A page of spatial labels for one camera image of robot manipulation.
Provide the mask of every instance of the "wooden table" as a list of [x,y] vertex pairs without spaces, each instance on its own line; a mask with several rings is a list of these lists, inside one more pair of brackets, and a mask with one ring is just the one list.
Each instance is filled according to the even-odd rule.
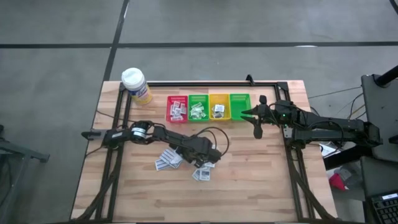
[[[291,100],[310,110],[304,83],[288,81]],[[113,115],[119,82],[104,82],[98,111]],[[156,171],[154,161],[167,144],[154,142],[141,146],[127,142],[124,147],[114,222],[273,222],[296,221],[294,200],[282,133],[276,126],[263,125],[262,139],[254,139],[253,126],[242,121],[170,124],[165,122],[169,95],[250,93],[252,106],[260,95],[275,102],[271,87],[153,87],[153,100],[145,106],[132,105],[130,119],[150,119],[167,129],[191,135],[207,126],[222,128],[229,136],[229,151],[211,171],[211,181],[192,178],[195,167],[183,163],[178,169]],[[96,113],[93,128],[110,129],[113,119]],[[216,133],[220,151],[226,139]],[[88,152],[101,141],[92,141]],[[86,158],[73,207],[78,217],[100,189],[106,150]],[[336,216],[335,204],[326,177],[319,147],[308,145],[303,151],[312,192],[326,210]]]

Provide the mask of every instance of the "white bottle cap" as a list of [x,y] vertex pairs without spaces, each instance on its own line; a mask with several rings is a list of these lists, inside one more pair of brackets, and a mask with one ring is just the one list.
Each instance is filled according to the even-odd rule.
[[122,82],[128,90],[135,90],[145,82],[145,78],[138,68],[129,68],[122,72]]

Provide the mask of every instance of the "plastic bottle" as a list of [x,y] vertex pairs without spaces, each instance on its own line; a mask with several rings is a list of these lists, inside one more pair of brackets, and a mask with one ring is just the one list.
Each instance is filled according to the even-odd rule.
[[129,68],[122,72],[122,82],[137,104],[144,105],[152,100],[145,77],[138,68]]

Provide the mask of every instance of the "red object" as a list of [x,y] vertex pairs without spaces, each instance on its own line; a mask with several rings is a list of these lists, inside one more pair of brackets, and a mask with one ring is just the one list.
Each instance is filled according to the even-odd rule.
[[333,187],[336,187],[339,190],[342,191],[346,190],[343,180],[341,179],[339,174],[333,174],[333,176],[329,178],[329,184]]
[[180,103],[185,103],[185,107],[187,109],[186,113],[188,113],[188,96],[168,96],[167,97],[167,108],[166,108],[166,121],[168,121],[170,123],[185,123],[185,122],[187,122],[188,116],[186,114],[181,114],[182,121],[172,121],[171,120],[170,109],[171,109],[174,101],[178,101]]

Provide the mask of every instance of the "gray floor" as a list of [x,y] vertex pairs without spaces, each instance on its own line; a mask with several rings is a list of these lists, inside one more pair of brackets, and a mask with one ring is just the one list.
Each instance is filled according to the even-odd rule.
[[[0,1],[0,44],[111,43],[123,0]],[[387,0],[131,0],[121,42],[397,41]],[[16,223],[68,220],[109,49],[0,49],[0,124],[15,143],[50,153],[33,162]],[[305,80],[308,96],[360,86],[397,64],[398,47],[119,49],[111,80],[129,67],[148,80]],[[361,89],[310,99],[347,117]],[[361,106],[359,100],[355,108]],[[358,220],[336,196],[339,216]]]

